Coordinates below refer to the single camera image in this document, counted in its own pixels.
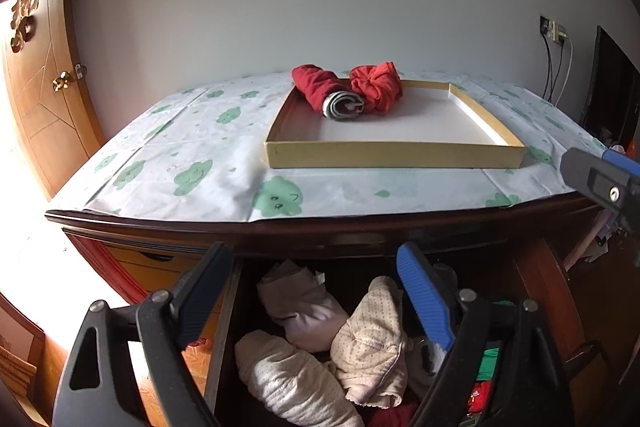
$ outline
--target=drawer handle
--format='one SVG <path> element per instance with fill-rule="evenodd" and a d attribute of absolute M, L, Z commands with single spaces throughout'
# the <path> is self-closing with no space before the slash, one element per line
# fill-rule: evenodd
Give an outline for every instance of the drawer handle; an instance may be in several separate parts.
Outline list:
<path fill-rule="evenodd" d="M 162 255 L 161 253 L 145 253 L 140 252 L 145 257 L 148 257 L 152 261 L 159 261 L 160 263 L 168 263 L 175 259 L 175 255 Z"/>

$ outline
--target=black monitor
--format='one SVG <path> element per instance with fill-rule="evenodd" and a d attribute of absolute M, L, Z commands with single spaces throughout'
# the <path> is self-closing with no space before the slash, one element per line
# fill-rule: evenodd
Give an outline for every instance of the black monitor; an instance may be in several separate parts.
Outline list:
<path fill-rule="evenodd" d="M 636 133 L 640 73 L 615 41 L 598 26 L 591 84 L 580 125 L 606 146 L 625 150 Z"/>

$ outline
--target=white tablecloth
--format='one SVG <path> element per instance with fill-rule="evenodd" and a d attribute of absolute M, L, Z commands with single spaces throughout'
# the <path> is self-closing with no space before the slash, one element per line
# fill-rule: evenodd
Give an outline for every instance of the white tablecloth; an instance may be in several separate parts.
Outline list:
<path fill-rule="evenodd" d="M 168 96 L 136 118 L 62 188 L 50 208 L 168 221 L 255 221 L 509 206 L 571 192 L 570 147 L 604 145 L 532 92 L 485 78 L 455 83 L 527 147 L 519 169 L 270 169 L 264 139 L 289 73 L 236 78 Z"/>

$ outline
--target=blue gripper pad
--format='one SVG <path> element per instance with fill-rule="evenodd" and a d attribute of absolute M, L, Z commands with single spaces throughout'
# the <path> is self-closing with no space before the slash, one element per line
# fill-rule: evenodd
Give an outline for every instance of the blue gripper pad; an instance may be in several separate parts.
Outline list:
<path fill-rule="evenodd" d="M 640 163 L 619 152 L 615 152 L 613 149 L 607 149 L 602 153 L 602 159 L 616 167 L 620 167 L 627 174 L 640 176 Z"/>
<path fill-rule="evenodd" d="M 398 248 L 396 268 L 429 340 L 439 343 L 442 349 L 448 351 L 454 340 L 450 307 L 455 303 L 443 295 L 446 292 L 438 291 L 442 282 L 433 267 L 417 245 L 404 243 Z"/>

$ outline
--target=black cable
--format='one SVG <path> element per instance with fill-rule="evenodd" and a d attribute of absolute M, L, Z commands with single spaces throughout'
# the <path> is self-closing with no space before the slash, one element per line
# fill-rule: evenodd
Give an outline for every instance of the black cable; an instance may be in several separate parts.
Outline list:
<path fill-rule="evenodd" d="M 549 80 L 553 75 L 554 67 L 553 67 L 553 64 L 551 63 L 551 50 L 549 49 L 549 43 L 546 41 L 546 35 L 543 33 L 540 33 L 540 35 L 542 35 L 542 38 L 545 39 L 545 46 L 546 46 L 546 83 L 545 83 L 545 92 L 542 94 L 542 98 L 545 99 L 546 90 L 549 88 Z"/>
<path fill-rule="evenodd" d="M 558 73 L 556 73 L 556 77 L 554 81 L 551 83 L 551 93 L 549 94 L 549 102 L 551 102 L 551 97 L 554 95 L 554 89 L 556 89 L 556 82 L 558 81 L 558 75 L 560 74 L 560 68 L 562 68 L 562 52 L 564 51 L 564 39 L 560 43 L 560 64 L 558 64 Z"/>

